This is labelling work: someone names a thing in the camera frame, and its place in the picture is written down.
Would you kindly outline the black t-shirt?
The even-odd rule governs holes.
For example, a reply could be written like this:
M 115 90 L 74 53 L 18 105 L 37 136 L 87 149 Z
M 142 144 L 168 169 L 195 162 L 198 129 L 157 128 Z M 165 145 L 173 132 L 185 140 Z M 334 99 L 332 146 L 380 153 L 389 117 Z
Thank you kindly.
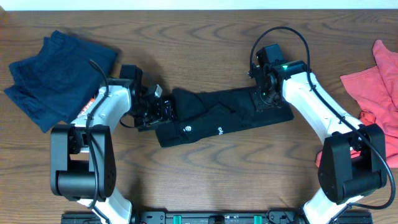
M 290 121 L 289 104 L 257 111 L 251 93 L 256 87 L 194 93 L 172 90 L 175 121 L 155 130 L 161 147 L 190 144 L 203 138 Z

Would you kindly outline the red t-shirt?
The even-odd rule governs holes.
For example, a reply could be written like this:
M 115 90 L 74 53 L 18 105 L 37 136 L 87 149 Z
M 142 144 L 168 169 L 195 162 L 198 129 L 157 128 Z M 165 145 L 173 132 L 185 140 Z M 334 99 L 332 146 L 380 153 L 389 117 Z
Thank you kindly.
M 361 108 L 359 120 L 377 124 L 385 134 L 386 162 L 397 168 L 397 53 L 381 40 L 373 45 L 376 66 L 340 77 L 345 90 Z

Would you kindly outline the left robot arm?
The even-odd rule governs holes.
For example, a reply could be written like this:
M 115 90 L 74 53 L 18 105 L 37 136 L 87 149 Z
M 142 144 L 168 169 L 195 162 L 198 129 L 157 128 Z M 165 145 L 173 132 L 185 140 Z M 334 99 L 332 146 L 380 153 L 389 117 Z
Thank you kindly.
M 176 120 L 172 102 L 159 85 L 142 84 L 143 71 L 123 65 L 119 78 L 104 79 L 93 104 L 70 124 L 50 133 L 50 187 L 54 195 L 86 206 L 89 213 L 67 213 L 62 223 L 140 223 L 133 204 L 116 188 L 111 133 L 126 115 L 139 131 Z

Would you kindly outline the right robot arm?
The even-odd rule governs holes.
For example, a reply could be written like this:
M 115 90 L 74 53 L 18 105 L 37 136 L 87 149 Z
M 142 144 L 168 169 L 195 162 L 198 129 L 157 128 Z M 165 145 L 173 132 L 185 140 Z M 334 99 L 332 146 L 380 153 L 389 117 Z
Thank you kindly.
M 304 204 L 297 223 L 334 223 L 359 200 L 386 186 L 382 129 L 364 125 L 347 113 L 318 83 L 309 62 L 287 61 L 278 44 L 251 53 L 250 76 L 258 90 L 254 99 L 263 108 L 290 103 L 306 119 L 323 145 L 320 189 Z

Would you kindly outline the folded navy blue garment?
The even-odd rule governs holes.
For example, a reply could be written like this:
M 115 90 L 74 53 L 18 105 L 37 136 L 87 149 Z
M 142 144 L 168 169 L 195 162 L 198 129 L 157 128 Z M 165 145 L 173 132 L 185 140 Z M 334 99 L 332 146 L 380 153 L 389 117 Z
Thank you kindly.
M 14 84 L 4 92 L 45 133 L 78 116 L 117 56 L 111 48 L 56 30 L 36 56 L 9 65 Z

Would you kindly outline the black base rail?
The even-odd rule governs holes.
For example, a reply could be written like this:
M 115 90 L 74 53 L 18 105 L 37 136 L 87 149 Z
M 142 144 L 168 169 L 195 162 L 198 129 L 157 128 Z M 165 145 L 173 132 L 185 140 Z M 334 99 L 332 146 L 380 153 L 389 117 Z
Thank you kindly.
M 61 224 L 101 223 L 90 213 L 66 213 Z M 304 216 L 293 211 L 270 210 L 267 213 L 165 213 L 141 212 L 133 215 L 131 223 L 138 224 L 294 224 L 309 223 Z M 345 212 L 335 221 L 337 224 L 372 224 L 370 212 Z

